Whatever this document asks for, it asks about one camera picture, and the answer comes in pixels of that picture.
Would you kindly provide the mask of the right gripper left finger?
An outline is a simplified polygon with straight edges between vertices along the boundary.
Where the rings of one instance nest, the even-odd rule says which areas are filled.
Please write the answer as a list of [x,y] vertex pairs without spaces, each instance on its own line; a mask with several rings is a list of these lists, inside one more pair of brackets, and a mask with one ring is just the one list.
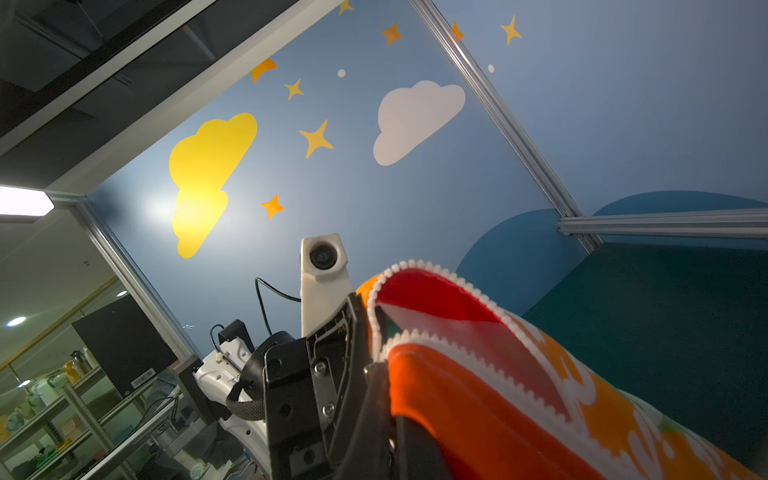
[[366,390],[354,412],[337,428],[335,445],[342,449],[336,479],[393,479],[390,378],[386,362],[374,363],[365,377]]

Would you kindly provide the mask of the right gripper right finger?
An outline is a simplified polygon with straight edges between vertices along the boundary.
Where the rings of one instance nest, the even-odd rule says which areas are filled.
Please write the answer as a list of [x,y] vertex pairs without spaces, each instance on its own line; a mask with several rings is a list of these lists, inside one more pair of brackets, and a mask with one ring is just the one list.
[[449,480],[453,476],[432,435],[418,422],[404,416],[394,420],[394,478],[400,480]]

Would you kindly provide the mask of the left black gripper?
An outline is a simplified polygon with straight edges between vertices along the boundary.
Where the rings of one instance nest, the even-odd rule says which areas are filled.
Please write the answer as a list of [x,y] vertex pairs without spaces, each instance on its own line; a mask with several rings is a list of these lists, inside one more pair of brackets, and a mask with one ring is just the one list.
[[266,424],[271,479],[323,479],[351,443],[371,362],[360,295],[307,337],[280,331],[243,368],[243,391],[258,394]]

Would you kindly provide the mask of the rainbow children's jacket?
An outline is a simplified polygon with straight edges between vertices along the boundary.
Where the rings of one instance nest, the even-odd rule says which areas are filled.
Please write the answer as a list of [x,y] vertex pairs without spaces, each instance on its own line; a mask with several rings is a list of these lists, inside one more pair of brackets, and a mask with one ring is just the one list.
[[359,294],[392,415],[424,428],[456,479],[753,477],[447,269],[402,261]]

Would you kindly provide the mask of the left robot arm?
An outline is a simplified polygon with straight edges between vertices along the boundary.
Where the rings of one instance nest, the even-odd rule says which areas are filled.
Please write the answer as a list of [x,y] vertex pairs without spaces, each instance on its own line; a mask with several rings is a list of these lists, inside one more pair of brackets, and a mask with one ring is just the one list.
[[251,348],[244,329],[193,367],[222,428],[267,479],[330,479],[341,467],[367,386],[368,319],[360,295],[308,336],[278,332]]

